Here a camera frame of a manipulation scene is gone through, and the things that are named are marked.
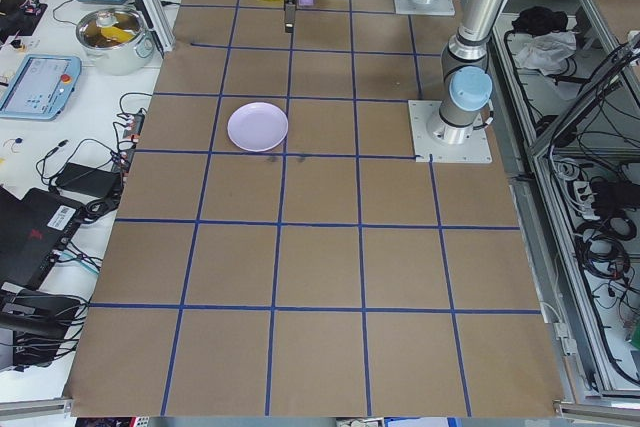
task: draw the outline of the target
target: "white cable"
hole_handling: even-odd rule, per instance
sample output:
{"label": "white cable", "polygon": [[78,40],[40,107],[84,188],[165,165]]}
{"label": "white cable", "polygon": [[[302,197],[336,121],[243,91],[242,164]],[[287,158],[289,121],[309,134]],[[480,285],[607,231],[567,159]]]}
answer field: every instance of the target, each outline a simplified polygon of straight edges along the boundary
{"label": "white cable", "polygon": [[562,322],[562,323],[566,324],[566,322],[564,321],[564,318],[560,315],[558,310],[553,305],[551,305],[549,302],[545,302],[545,301],[541,300],[540,301],[540,305],[546,307],[551,312],[553,312],[556,315],[556,318],[558,319],[558,322]]}

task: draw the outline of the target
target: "blue tape line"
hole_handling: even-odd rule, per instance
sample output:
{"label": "blue tape line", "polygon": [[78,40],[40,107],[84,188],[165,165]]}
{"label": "blue tape line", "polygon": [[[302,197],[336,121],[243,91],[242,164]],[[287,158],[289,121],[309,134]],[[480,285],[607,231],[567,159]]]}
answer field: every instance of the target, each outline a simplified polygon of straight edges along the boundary
{"label": "blue tape line", "polygon": [[326,307],[295,305],[216,305],[216,304],[165,304],[165,303],[119,303],[91,302],[98,309],[163,309],[163,310],[240,310],[276,312],[367,312],[383,314],[463,314],[463,315],[541,315],[538,309],[422,309],[412,307]]}
{"label": "blue tape line", "polygon": [[162,219],[162,218],[131,218],[118,217],[116,222],[123,223],[159,223],[159,224],[209,224],[209,225],[258,225],[266,227],[325,227],[325,228],[348,228],[359,227],[365,229],[398,229],[398,230],[498,230],[498,231],[518,231],[519,227],[500,227],[491,225],[402,225],[402,224],[357,224],[357,223],[329,223],[329,222],[269,222],[261,220],[217,220],[217,219]]}
{"label": "blue tape line", "polygon": [[[220,46],[217,44],[207,44],[204,42],[191,42],[189,45],[193,47],[201,47],[204,49],[224,49],[226,47]],[[247,45],[234,45],[231,47],[233,50],[254,50],[254,51],[267,51],[267,52],[289,52],[289,49],[285,47],[250,47]],[[303,53],[315,53],[315,54],[350,54],[350,50],[339,50],[339,49],[302,49],[297,48],[293,49],[293,52],[303,52]],[[396,55],[396,56],[405,56],[405,57],[415,57],[417,54],[413,52],[388,52],[383,50],[357,50],[353,52],[357,55]]]}
{"label": "blue tape line", "polygon": [[453,289],[451,287],[451,276],[449,273],[449,262],[447,260],[447,248],[444,240],[444,230],[442,229],[442,216],[440,215],[440,202],[438,197],[438,185],[436,182],[435,169],[433,168],[433,156],[429,159],[429,175],[431,176],[431,187],[433,189],[433,199],[436,209],[436,219],[438,222],[438,236],[440,237],[440,249],[442,251],[442,264],[444,266],[445,280],[447,283],[447,295],[449,296],[449,305],[451,307],[451,322],[453,325],[453,337],[456,344],[456,353],[458,356],[458,366],[460,369],[460,381],[462,383],[462,393],[464,395],[464,404],[467,416],[471,417],[471,400],[469,399],[469,390],[467,387],[467,379],[464,371],[464,362],[462,358],[462,346],[460,344],[460,333],[458,331],[458,322],[456,320],[455,303],[453,299]]}
{"label": "blue tape line", "polygon": [[318,159],[374,159],[374,160],[415,160],[415,157],[408,155],[366,155],[366,154],[323,154],[323,153],[304,153],[304,152],[238,152],[224,150],[180,150],[180,149],[136,149],[136,152],[145,154],[185,154],[185,155],[204,155],[213,154],[219,156],[242,156],[242,157],[300,157],[300,158],[318,158]]}
{"label": "blue tape line", "polygon": [[[222,92],[224,90],[224,83],[226,80],[226,76],[227,76],[227,70],[228,70],[228,66],[229,66],[229,58],[231,56],[231,44],[233,42],[233,35],[234,35],[234,31],[235,31],[235,26],[236,26],[236,22],[238,19],[238,5],[240,4],[240,0],[236,0],[236,9],[234,12],[234,16],[233,16],[233,22],[231,24],[231,33],[229,34],[229,49],[227,49],[227,55],[225,58],[225,63],[224,63],[224,70],[222,72],[222,78],[220,80],[220,92]],[[216,115],[215,115],[215,119],[213,122],[213,128],[212,128],[212,132],[211,132],[211,136],[209,139],[209,151],[213,150],[213,144],[214,144],[214,140],[215,140],[215,135],[216,135],[216,130],[217,130],[217,124],[218,124],[218,117],[220,114],[220,104],[221,104],[222,98],[220,96],[218,96],[218,105],[216,108]],[[182,284],[182,294],[180,297],[180,310],[178,313],[178,319],[176,322],[176,331],[174,334],[174,338],[173,338],[173,345],[171,348],[171,357],[169,359],[169,368],[168,368],[168,372],[167,372],[167,378],[165,381],[165,388],[164,388],[164,395],[162,398],[162,407],[160,409],[160,415],[161,416],[165,416],[166,415],[166,411],[167,411],[167,404],[169,401],[169,393],[171,391],[171,381],[173,378],[173,366],[175,363],[175,356],[177,353],[177,349],[178,349],[178,340],[180,337],[180,327],[182,324],[182,315],[183,315],[183,306],[185,304],[185,300],[186,300],[186,296],[187,296],[187,288],[189,286],[189,276],[191,274],[191,266],[192,266],[192,262],[193,262],[193,255],[194,255],[194,251],[195,251],[195,244],[196,244],[196,240],[198,237],[198,228],[199,228],[199,219],[202,213],[202,205],[204,203],[204,198],[206,195],[206,191],[207,191],[207,180],[209,177],[209,168],[211,166],[211,157],[212,154],[208,153],[207,154],[207,162],[205,164],[205,171],[203,174],[203,179],[202,179],[202,188],[200,190],[200,198],[198,200],[198,210],[197,210],[197,215],[196,215],[196,222],[195,222],[195,227],[193,229],[193,236],[191,238],[191,247],[189,250],[189,257],[188,257],[188,261],[187,261],[187,268],[185,271],[185,275],[184,275],[184,280],[183,280],[183,284]]]}
{"label": "blue tape line", "polygon": [[[287,96],[285,102],[285,114],[289,117],[289,108],[291,106],[291,83],[293,75],[293,41],[294,41],[295,29],[291,38],[289,39],[289,64],[287,72]],[[264,401],[264,415],[270,415],[271,412],[271,382],[273,373],[273,344],[275,337],[275,322],[276,322],[276,297],[278,295],[278,275],[280,270],[280,247],[282,242],[282,216],[284,212],[284,199],[286,189],[287,178],[287,152],[288,152],[288,137],[285,137],[282,143],[282,177],[280,179],[280,198],[278,204],[278,223],[276,227],[276,252],[273,266],[273,285],[271,292],[271,316],[269,319],[269,349],[267,353],[267,385],[266,395]]]}
{"label": "blue tape line", "polygon": [[366,272],[364,261],[364,237],[362,232],[362,182],[360,178],[360,137],[358,129],[358,87],[356,84],[356,52],[355,39],[353,35],[353,0],[349,0],[349,37],[351,45],[351,88],[353,89],[353,126],[356,148],[356,194],[358,203],[358,249],[360,261],[360,302],[362,304],[362,349],[364,359],[364,386],[365,400],[367,405],[367,415],[373,412],[371,402],[371,372],[369,366],[369,334],[367,330],[367,293],[366,293]]}

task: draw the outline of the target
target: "cable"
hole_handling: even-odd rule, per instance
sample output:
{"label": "cable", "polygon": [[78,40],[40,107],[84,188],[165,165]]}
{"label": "cable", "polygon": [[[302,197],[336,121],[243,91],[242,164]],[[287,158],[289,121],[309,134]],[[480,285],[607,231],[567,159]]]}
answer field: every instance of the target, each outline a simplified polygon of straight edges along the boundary
{"label": "cable", "polygon": [[547,309],[549,309],[551,312],[553,312],[555,314],[556,318],[558,319],[558,322],[566,323],[564,321],[563,317],[558,312],[558,310],[553,305],[551,305],[549,302],[540,301],[540,305],[545,306]]}
{"label": "cable", "polygon": [[63,20],[63,19],[59,19],[56,17],[56,12],[58,11],[58,9],[60,9],[61,7],[67,5],[70,2],[73,2],[74,0],[65,0],[63,3],[61,3],[60,5],[58,5],[57,7],[55,7],[52,11],[52,15],[53,15],[53,20],[55,20],[56,22],[60,22],[61,24],[71,24],[71,25],[76,25],[75,22],[71,22],[68,20]]}
{"label": "cable", "polygon": [[148,94],[146,92],[126,92],[122,94],[120,96],[120,99],[118,99],[118,106],[120,107],[120,113],[123,115],[131,115],[129,112],[125,112],[124,107],[122,106],[122,101],[130,95],[144,95],[146,97],[153,97],[153,94]]}
{"label": "cable", "polygon": [[88,270],[89,272],[91,272],[94,275],[98,275],[98,270],[95,269],[94,267],[92,267],[90,264],[83,262],[81,257],[78,257],[76,255],[71,255],[68,254],[66,252],[62,252],[62,254],[60,255],[64,255],[65,257],[67,257],[66,259],[58,259],[58,263],[59,264],[63,264],[63,263],[68,263],[68,262],[75,262],[77,264],[79,264],[81,267],[83,267],[85,270]]}

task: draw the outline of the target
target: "brown table surface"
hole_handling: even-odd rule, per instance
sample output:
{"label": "brown table surface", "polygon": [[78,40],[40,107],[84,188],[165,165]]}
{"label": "brown table surface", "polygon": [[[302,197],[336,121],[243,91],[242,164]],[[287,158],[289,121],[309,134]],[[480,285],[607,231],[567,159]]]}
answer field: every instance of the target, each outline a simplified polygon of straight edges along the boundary
{"label": "brown table surface", "polygon": [[[508,182],[413,160],[459,16],[183,0],[92,299],[74,415],[552,416]],[[283,109],[264,154],[226,133]]]}

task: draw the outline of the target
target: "black cable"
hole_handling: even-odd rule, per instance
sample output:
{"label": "black cable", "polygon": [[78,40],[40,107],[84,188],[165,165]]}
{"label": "black cable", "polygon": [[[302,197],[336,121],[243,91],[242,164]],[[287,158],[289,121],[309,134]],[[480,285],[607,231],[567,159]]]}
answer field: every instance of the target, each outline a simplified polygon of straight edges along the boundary
{"label": "black cable", "polygon": [[76,25],[75,22],[71,22],[68,20],[63,20],[63,19],[59,19],[56,17],[56,12],[58,11],[58,9],[60,9],[61,7],[67,5],[70,2],[73,2],[74,0],[65,0],[63,3],[61,3],[60,5],[58,5],[57,7],[55,7],[52,11],[52,15],[53,15],[53,20],[55,20],[56,22],[60,22],[61,24],[71,24],[71,25]]}
{"label": "black cable", "polygon": [[147,92],[126,92],[120,96],[118,99],[118,106],[120,107],[120,113],[123,115],[132,115],[130,112],[125,112],[124,107],[122,106],[122,101],[130,95],[143,95],[146,97],[153,97],[153,94],[148,94]]}
{"label": "black cable", "polygon": [[[584,274],[583,270],[580,270],[580,276],[582,277],[582,282],[586,290],[590,291],[591,286],[589,285],[589,281],[587,280],[587,277]],[[602,317],[600,316],[594,304],[594,299],[591,296],[588,296],[588,298],[589,298],[589,303],[591,304],[591,309],[593,310],[593,313],[594,313],[594,317],[596,319],[596,325],[598,327],[598,333],[600,334],[600,340],[602,341],[605,354],[607,356],[607,359],[609,360],[609,363],[611,364],[611,367],[613,367],[613,370],[615,370],[618,373],[618,375],[620,375],[620,377],[622,377],[623,379],[631,382],[634,385],[640,386],[640,379],[638,379],[637,373],[636,373],[636,377],[632,377],[630,374],[625,372],[624,369],[620,367],[620,364],[618,363],[618,359],[616,359],[613,353],[611,352],[611,347],[609,346],[609,340],[607,339],[606,328],[602,322]]]}

